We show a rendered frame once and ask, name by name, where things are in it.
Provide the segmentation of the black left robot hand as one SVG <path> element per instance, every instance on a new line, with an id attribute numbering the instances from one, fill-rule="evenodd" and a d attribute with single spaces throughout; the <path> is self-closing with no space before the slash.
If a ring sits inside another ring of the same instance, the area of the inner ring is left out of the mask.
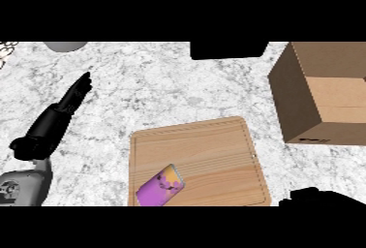
<path id="1" fill-rule="evenodd" d="M 39 115 L 25 136 L 11 142 L 15 158 L 22 161 L 44 160 L 62 141 L 73 115 L 92 90 L 90 73 L 84 73 L 71 85 L 62 100 Z"/>

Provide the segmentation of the grey round bowl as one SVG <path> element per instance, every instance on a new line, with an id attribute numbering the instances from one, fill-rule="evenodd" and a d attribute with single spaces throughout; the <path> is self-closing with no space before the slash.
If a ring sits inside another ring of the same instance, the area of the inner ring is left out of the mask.
<path id="1" fill-rule="evenodd" d="M 73 52 L 81 49 L 87 43 L 86 42 L 46 42 L 46 47 L 55 52 Z"/>

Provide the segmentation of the brown cardboard box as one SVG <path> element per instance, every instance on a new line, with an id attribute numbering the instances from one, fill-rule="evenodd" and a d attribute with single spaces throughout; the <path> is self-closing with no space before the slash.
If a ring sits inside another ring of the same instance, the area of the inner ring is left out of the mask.
<path id="1" fill-rule="evenodd" d="M 366 145 L 366 42 L 291 42 L 269 73 L 284 141 Z"/>

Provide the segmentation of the black appliance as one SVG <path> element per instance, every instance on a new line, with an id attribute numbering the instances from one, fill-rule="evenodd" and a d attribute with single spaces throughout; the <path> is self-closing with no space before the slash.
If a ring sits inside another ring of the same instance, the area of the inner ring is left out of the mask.
<path id="1" fill-rule="evenodd" d="M 192 42 L 191 57 L 194 60 L 260 57 L 266 47 L 267 42 Z"/>

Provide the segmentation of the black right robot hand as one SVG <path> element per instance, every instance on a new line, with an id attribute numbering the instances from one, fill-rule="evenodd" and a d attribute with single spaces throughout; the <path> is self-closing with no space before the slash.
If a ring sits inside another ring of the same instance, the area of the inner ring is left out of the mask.
<path id="1" fill-rule="evenodd" d="M 366 203 L 334 191 L 320 191 L 316 187 L 309 187 L 294 190 L 291 197 L 282 199 L 279 205 L 362 207 L 366 206 Z"/>

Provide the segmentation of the wooden cutting board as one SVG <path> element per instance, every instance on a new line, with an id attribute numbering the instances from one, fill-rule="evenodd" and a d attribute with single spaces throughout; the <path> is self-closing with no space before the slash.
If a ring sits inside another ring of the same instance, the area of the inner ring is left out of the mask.
<path id="1" fill-rule="evenodd" d="M 152 176 L 173 165 L 185 189 L 168 205 L 267 206 L 272 203 L 247 121 L 226 117 L 137 131 L 130 138 L 129 201 Z"/>

